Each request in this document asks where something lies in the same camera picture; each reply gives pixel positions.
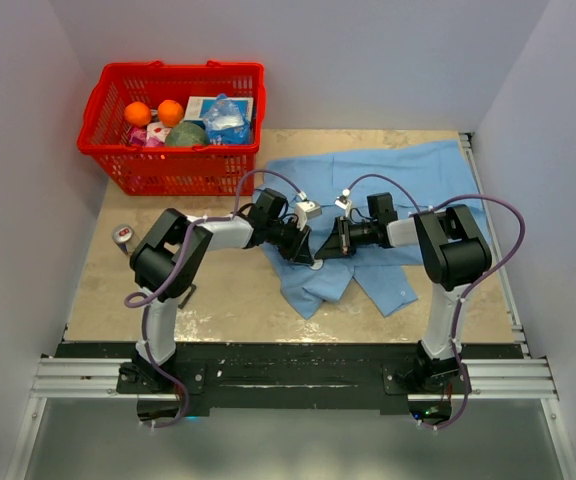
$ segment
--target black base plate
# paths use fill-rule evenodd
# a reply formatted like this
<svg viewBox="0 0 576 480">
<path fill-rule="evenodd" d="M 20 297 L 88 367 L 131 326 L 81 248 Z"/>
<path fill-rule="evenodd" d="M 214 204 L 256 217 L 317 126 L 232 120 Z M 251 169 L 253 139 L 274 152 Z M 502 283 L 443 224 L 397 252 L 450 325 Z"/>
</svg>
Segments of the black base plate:
<svg viewBox="0 0 576 480">
<path fill-rule="evenodd" d="M 362 409 L 408 414 L 415 344 L 178 343 L 164 367 L 190 391 L 189 415 L 211 408 Z M 58 358 L 131 358 L 134 343 L 64 342 Z M 523 358 L 514 344 L 464 345 L 463 357 Z M 150 393 L 143 382 L 118 377 L 117 392 Z M 172 385 L 163 386 L 172 393 Z M 463 385 L 453 379 L 454 393 Z M 175 402 L 157 402 L 163 404 Z"/>
</svg>

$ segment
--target light blue cloth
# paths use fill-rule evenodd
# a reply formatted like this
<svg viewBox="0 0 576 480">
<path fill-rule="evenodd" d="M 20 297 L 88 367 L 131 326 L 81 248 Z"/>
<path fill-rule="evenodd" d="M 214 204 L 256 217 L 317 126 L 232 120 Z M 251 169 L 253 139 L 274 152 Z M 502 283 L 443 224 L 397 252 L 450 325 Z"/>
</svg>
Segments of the light blue cloth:
<svg viewBox="0 0 576 480">
<path fill-rule="evenodd" d="M 406 188 L 422 207 L 439 205 L 455 195 L 478 193 L 470 167 L 461 155 L 456 141 L 433 142 L 398 150 L 355 150 L 275 160 L 266 167 L 281 173 L 308 194 L 310 200 L 322 206 L 322 215 L 310 221 L 310 248 L 316 253 L 326 241 L 335 217 L 342 210 L 335 199 L 353 180 L 366 173 L 378 173 L 392 178 Z M 265 175 L 260 188 L 272 188 L 283 193 L 294 207 L 294 190 L 274 175 Z M 413 211 L 408 198 L 392 184 L 367 178 L 352 190 L 353 205 L 368 214 L 366 197 L 389 192 L 399 218 Z M 481 201 L 466 200 L 479 228 L 487 236 L 486 217 Z M 264 246 L 264 252 L 281 279 L 281 292 L 304 318 L 310 318 L 325 301 L 338 301 L 354 277 L 384 316 L 417 299 L 408 284 L 401 265 L 422 263 L 418 246 L 383 249 L 360 247 L 351 258 L 329 259 L 320 270 L 293 265 L 284 260 L 275 247 Z"/>
</svg>

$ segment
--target orange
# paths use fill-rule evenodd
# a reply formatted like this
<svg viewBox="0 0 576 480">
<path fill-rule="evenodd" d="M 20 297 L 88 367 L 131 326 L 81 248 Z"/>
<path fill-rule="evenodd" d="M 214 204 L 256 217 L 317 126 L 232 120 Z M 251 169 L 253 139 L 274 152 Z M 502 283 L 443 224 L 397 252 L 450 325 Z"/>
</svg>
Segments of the orange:
<svg viewBox="0 0 576 480">
<path fill-rule="evenodd" d="M 145 103 L 132 102 L 124 109 L 124 118 L 135 127 L 145 127 L 152 120 L 152 114 Z"/>
<path fill-rule="evenodd" d="M 167 127 L 174 127 L 184 118 L 184 107 L 174 100 L 164 100 L 157 109 L 159 121 Z"/>
</svg>

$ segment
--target pink package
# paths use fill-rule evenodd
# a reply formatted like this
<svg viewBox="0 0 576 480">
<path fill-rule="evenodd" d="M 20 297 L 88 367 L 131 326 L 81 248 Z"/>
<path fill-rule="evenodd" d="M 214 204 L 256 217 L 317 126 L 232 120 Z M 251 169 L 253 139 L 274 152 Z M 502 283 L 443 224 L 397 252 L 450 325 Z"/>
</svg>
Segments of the pink package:
<svg viewBox="0 0 576 480">
<path fill-rule="evenodd" d="M 145 128 L 132 127 L 128 132 L 128 145 L 143 147 L 146 144 L 147 133 Z"/>
<path fill-rule="evenodd" d="M 146 140 L 146 143 L 144 143 L 144 147 L 163 147 L 163 146 L 164 142 L 159 140 L 157 137 L 150 137 L 148 140 Z"/>
</svg>

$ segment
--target cable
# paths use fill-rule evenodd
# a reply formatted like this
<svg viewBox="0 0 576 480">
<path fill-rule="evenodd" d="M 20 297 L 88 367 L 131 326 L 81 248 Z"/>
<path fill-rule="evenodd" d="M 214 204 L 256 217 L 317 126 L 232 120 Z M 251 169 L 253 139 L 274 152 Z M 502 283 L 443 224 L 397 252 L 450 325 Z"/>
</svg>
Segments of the cable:
<svg viewBox="0 0 576 480">
<path fill-rule="evenodd" d="M 439 401 L 434 405 L 435 407 L 438 407 L 439 405 L 441 405 L 444 401 L 444 397 L 446 396 L 446 390 L 448 390 L 448 388 L 443 388 L 441 390 L 441 397 L 439 398 Z"/>
<path fill-rule="evenodd" d="M 466 365 L 461 360 L 461 355 L 459 355 L 459 351 L 457 350 L 457 340 L 455 338 L 457 336 L 457 324 L 459 322 L 459 313 L 461 312 L 461 306 L 463 305 L 463 301 L 465 300 L 466 296 L 468 296 L 468 294 L 470 294 L 470 292 L 472 292 L 475 289 L 475 287 L 477 287 L 477 285 L 479 285 L 481 282 L 486 280 L 493 273 L 495 273 L 501 267 L 503 267 L 506 263 L 508 263 L 508 261 L 515 255 L 515 253 L 517 253 L 517 250 L 519 249 L 519 247 L 523 243 L 524 237 L 526 236 L 526 221 L 524 220 L 524 217 L 521 214 L 521 212 L 517 208 L 515 208 L 513 205 L 511 205 L 510 203 L 506 202 L 505 200 L 501 200 L 500 198 L 491 197 L 488 195 L 481 195 L 478 193 L 457 195 L 456 197 L 449 198 L 448 200 L 441 203 L 440 205 L 437 205 L 431 211 L 441 210 L 442 208 L 446 207 L 447 205 L 454 203 L 454 202 L 458 202 L 460 200 L 486 200 L 488 202 L 496 203 L 498 205 L 501 205 L 502 207 L 507 208 L 508 210 L 510 210 L 515 215 L 515 217 L 517 218 L 517 221 L 519 222 L 519 235 L 517 236 L 517 241 L 515 242 L 513 247 L 510 249 L 510 251 L 497 263 L 497 265 L 492 267 L 490 270 L 485 272 L 481 277 L 479 277 L 477 280 L 475 280 L 470 285 L 468 285 L 468 287 L 466 287 L 466 289 L 461 294 L 461 299 L 460 299 L 459 303 L 457 303 L 457 307 L 455 308 L 455 313 L 452 317 L 452 325 L 450 327 L 450 340 L 451 340 L 452 353 L 455 356 L 455 360 L 457 361 L 457 365 L 459 367 L 459 373 L 461 373 L 461 375 L 463 376 L 463 382 L 464 382 L 464 385 L 466 386 L 466 389 L 464 391 L 464 399 L 463 399 L 463 402 L 461 403 L 461 406 L 459 407 L 459 410 L 448 421 L 446 421 L 445 423 L 442 423 L 441 425 L 429 425 L 427 423 L 422 422 L 422 425 L 425 425 L 429 428 L 433 428 L 433 429 L 437 429 L 437 430 L 441 430 L 442 428 L 449 427 L 450 425 L 455 423 L 459 419 L 459 417 L 461 417 L 461 415 L 464 413 L 464 410 L 466 410 L 466 405 L 468 404 L 468 395 L 470 395 L 470 392 L 472 390 L 472 384 L 470 382 L 470 376 L 468 375 L 468 368 L 466 367 Z"/>
<path fill-rule="evenodd" d="M 175 414 L 175 416 L 173 417 L 172 420 L 170 420 L 168 422 L 163 422 L 163 423 L 161 423 L 161 422 L 157 423 L 153 420 L 152 425 L 154 428 L 165 428 L 165 427 L 171 427 L 171 426 L 177 424 L 183 417 L 186 416 L 186 413 L 188 413 L 188 408 L 190 408 L 190 394 L 188 393 L 188 389 L 181 382 L 181 380 L 179 380 L 176 377 L 173 377 L 168 372 L 166 372 L 163 368 L 161 368 L 159 366 L 159 364 L 157 364 L 157 362 L 155 361 L 155 358 L 152 356 L 152 352 L 150 351 L 150 344 L 148 343 L 148 312 L 149 311 L 150 311 L 150 305 L 147 305 L 144 308 L 144 312 L 141 316 L 141 337 L 144 340 L 144 347 L 146 348 L 146 354 L 148 355 L 148 361 L 152 365 L 152 368 L 154 368 L 157 371 L 157 373 L 159 373 L 159 375 L 162 375 L 163 377 L 167 378 L 168 380 L 170 380 L 175 385 L 174 390 L 175 390 L 175 393 L 177 395 L 179 394 L 179 392 L 177 392 L 177 388 L 179 390 L 181 390 L 181 393 L 182 393 L 182 395 L 181 395 L 181 402 L 182 403 L 179 406 L 179 410 L 177 410 L 177 413 Z"/>
<path fill-rule="evenodd" d="M 243 205 L 242 207 L 239 208 L 239 210 L 237 210 L 237 214 L 238 214 L 238 215 L 241 215 L 242 213 L 244 213 L 244 210 L 246 210 L 247 208 L 252 207 L 253 205 L 254 205 L 254 203 L 252 203 L 252 202 L 249 202 L 249 203 Z"/>
<path fill-rule="evenodd" d="M 352 218 L 352 214 L 353 214 L 354 212 L 357 212 L 357 215 L 359 215 L 359 216 L 360 216 L 362 219 L 364 219 L 364 220 L 372 220 L 370 217 L 366 217 L 364 214 L 362 214 L 362 213 L 359 211 L 359 209 L 358 209 L 357 207 L 355 207 L 355 208 L 351 208 L 351 209 L 350 209 L 350 215 L 348 216 L 348 218 L 350 218 L 350 221 L 351 221 L 352 223 L 361 223 L 361 220 L 360 220 L 359 222 L 356 222 L 356 221 Z"/>
<path fill-rule="evenodd" d="M 282 215 L 281 217 L 279 217 L 279 220 L 285 220 L 288 217 L 299 219 L 299 216 L 296 213 L 286 213 L 286 214 Z"/>
<path fill-rule="evenodd" d="M 244 185 L 244 181 L 250 175 L 254 175 L 255 173 L 267 173 L 270 175 L 274 175 L 275 177 L 279 177 L 285 182 L 287 182 L 292 188 L 294 188 L 297 193 L 301 193 L 301 189 L 297 185 L 295 185 L 295 183 L 292 180 L 282 175 L 281 173 L 273 172 L 272 170 L 266 170 L 265 168 L 257 168 L 255 170 L 246 172 L 244 176 L 241 177 L 241 179 L 239 180 L 239 183 L 237 184 L 237 190 L 235 190 L 235 208 L 233 209 L 233 212 L 236 212 L 239 209 L 239 197 L 241 196 L 241 188 Z"/>
<path fill-rule="evenodd" d="M 241 196 L 241 187 L 243 186 L 244 181 L 250 175 L 254 175 L 255 173 L 268 173 L 270 175 L 275 175 L 275 176 L 285 180 L 290 186 L 292 186 L 297 191 L 297 193 L 301 192 L 299 187 L 297 185 L 295 185 L 295 183 L 292 180 L 290 180 L 288 177 L 285 177 L 281 173 L 273 172 L 271 170 L 266 170 L 263 168 L 251 170 L 251 171 L 247 172 L 246 174 L 244 174 L 244 176 L 242 176 L 241 179 L 239 180 L 239 183 L 237 183 L 237 190 L 235 192 L 235 207 L 233 209 L 233 212 L 237 212 L 239 210 L 239 197 Z M 190 235 L 192 234 L 192 231 L 196 225 L 199 225 L 199 224 L 204 223 L 204 222 L 229 222 L 231 220 L 232 220 L 232 215 L 227 216 L 227 217 L 206 217 L 206 216 L 204 216 L 202 218 L 198 218 L 198 219 L 190 222 L 190 225 L 188 225 L 188 228 L 186 229 L 186 234 L 184 235 L 184 240 L 183 240 L 182 245 L 181 245 L 181 251 L 179 253 L 179 258 L 178 258 L 177 262 L 175 263 L 175 266 L 173 267 L 172 271 L 170 272 L 170 275 L 168 275 L 168 278 L 166 278 L 166 280 L 164 280 L 164 282 L 159 286 L 159 288 L 157 288 L 157 290 L 155 290 L 153 293 L 151 293 L 150 295 L 148 295 L 145 298 L 143 297 L 143 294 L 141 292 L 133 292 L 133 293 L 129 294 L 124 299 L 124 305 L 128 308 L 144 307 L 144 306 L 148 305 L 149 303 L 151 303 L 153 300 L 155 300 L 157 297 L 159 297 L 162 293 L 164 293 L 166 291 L 166 289 L 170 286 L 170 284 L 174 281 L 174 279 L 177 278 L 177 275 L 179 275 L 179 272 L 181 271 L 181 267 L 183 266 L 184 259 L 186 257 L 186 251 L 188 250 Z M 132 302 L 132 300 L 137 298 L 137 297 L 142 297 L 142 300 L 137 301 L 137 302 Z"/>
<path fill-rule="evenodd" d="M 133 292 L 133 293 L 129 294 L 124 299 L 124 305 L 128 308 L 145 307 L 149 303 L 152 303 L 157 297 L 159 297 L 162 293 L 164 293 L 166 291 L 166 289 L 175 280 L 175 278 L 177 278 L 177 275 L 179 275 L 179 272 L 181 271 L 181 268 L 184 265 L 184 260 L 186 258 L 186 252 L 188 251 L 188 246 L 190 245 L 190 236 L 192 235 L 192 231 L 195 228 L 195 226 L 200 225 L 204 222 L 230 222 L 231 220 L 232 220 L 231 216 L 228 216 L 228 217 L 201 217 L 201 218 L 198 218 L 198 219 L 190 222 L 190 224 L 188 225 L 188 228 L 186 228 L 186 234 L 184 235 L 184 241 L 181 244 L 181 251 L 179 252 L 179 258 L 177 259 L 177 262 L 175 263 L 174 267 L 172 268 L 170 275 L 168 275 L 168 278 L 166 278 L 166 280 L 164 280 L 163 283 L 161 285 L 159 285 L 159 288 L 157 288 L 157 290 L 155 290 L 154 292 L 152 292 L 148 296 L 145 296 L 142 292 Z M 137 297 L 141 297 L 142 300 L 132 302 L 132 300 L 134 298 L 137 298 Z"/>
<path fill-rule="evenodd" d="M 233 212 L 238 212 L 239 197 L 241 196 L 241 187 L 244 184 L 244 181 L 250 175 L 253 175 L 255 173 L 269 173 L 271 175 L 275 175 L 279 178 L 282 178 L 286 182 L 288 182 L 297 191 L 297 193 L 301 192 L 299 187 L 297 187 L 297 185 L 295 185 L 289 178 L 287 178 L 287 177 L 285 177 L 279 173 L 272 172 L 270 170 L 265 170 L 265 169 L 251 170 L 250 172 L 247 172 L 243 177 L 241 177 L 241 179 L 239 180 L 239 183 L 237 184 L 237 190 L 235 193 L 235 208 L 233 209 Z M 183 402 L 183 405 L 179 407 L 179 410 L 177 411 L 177 414 L 175 415 L 175 417 L 169 422 L 159 423 L 159 424 L 153 423 L 154 428 L 169 427 L 169 426 L 172 426 L 172 425 L 175 425 L 176 423 L 178 423 L 186 415 L 188 408 L 190 407 L 190 395 L 188 394 L 188 389 L 181 382 L 181 380 L 173 377 L 168 372 L 163 370 L 157 364 L 157 362 L 155 361 L 155 358 L 152 355 L 152 352 L 150 350 L 150 344 L 148 342 L 148 312 L 150 310 L 150 303 L 152 303 L 157 297 L 159 297 L 162 293 L 164 293 L 166 291 L 166 289 L 170 286 L 170 284 L 175 280 L 175 278 L 177 278 L 177 275 L 179 275 L 179 272 L 181 271 L 181 268 L 184 265 L 184 259 L 186 257 L 188 245 L 190 245 L 190 241 L 189 241 L 190 236 L 192 235 L 192 231 L 195 228 L 195 226 L 200 225 L 204 222 L 209 222 L 209 221 L 210 222 L 229 222 L 232 219 L 233 219 L 233 214 L 231 214 L 227 217 L 204 216 L 202 218 L 198 218 L 198 219 L 190 222 L 190 224 L 186 228 L 186 234 L 184 235 L 184 239 L 183 239 L 183 242 L 181 245 L 181 250 L 179 252 L 179 257 L 177 259 L 177 262 L 175 263 L 172 271 L 170 272 L 170 275 L 168 275 L 166 280 L 164 280 L 163 283 L 154 292 L 152 292 L 150 295 L 146 295 L 143 292 L 133 292 L 133 293 L 129 294 L 128 296 L 126 296 L 126 298 L 124 299 L 124 305 L 128 308 L 144 307 L 144 311 L 142 314 L 142 320 L 141 320 L 141 336 L 142 336 L 143 341 L 144 341 L 144 347 L 146 350 L 146 355 L 148 356 L 148 361 L 150 362 L 152 367 L 157 371 L 157 373 L 159 373 L 164 378 L 167 378 L 168 380 L 173 382 L 173 384 L 176 385 L 176 387 L 178 387 L 181 390 L 181 392 L 183 393 L 184 402 Z M 141 300 L 136 301 L 136 302 L 132 302 L 132 300 L 135 298 L 141 298 Z"/>
<path fill-rule="evenodd" d="M 385 180 L 387 182 L 392 183 L 395 187 L 397 187 L 399 190 L 401 190 L 401 192 L 406 195 L 406 197 L 408 197 L 408 200 L 410 200 L 410 202 L 412 203 L 412 206 L 415 207 L 415 210 L 417 210 L 417 212 L 421 212 L 421 208 L 419 207 L 419 205 L 417 204 L 417 202 L 415 202 L 415 199 L 412 198 L 412 195 L 410 195 L 410 193 L 408 193 L 408 190 L 406 190 L 404 187 L 402 187 L 401 185 L 399 185 L 397 182 L 395 182 L 394 180 L 386 177 L 385 175 L 380 175 L 379 173 L 367 173 L 366 175 L 362 175 L 359 178 L 356 178 L 354 182 L 352 182 L 350 184 L 350 186 L 348 187 L 348 190 L 352 190 L 352 187 L 354 187 L 355 185 L 357 185 L 361 180 L 363 180 L 364 178 L 370 178 L 370 177 L 374 177 L 374 178 L 381 178 L 382 180 Z"/>
</svg>

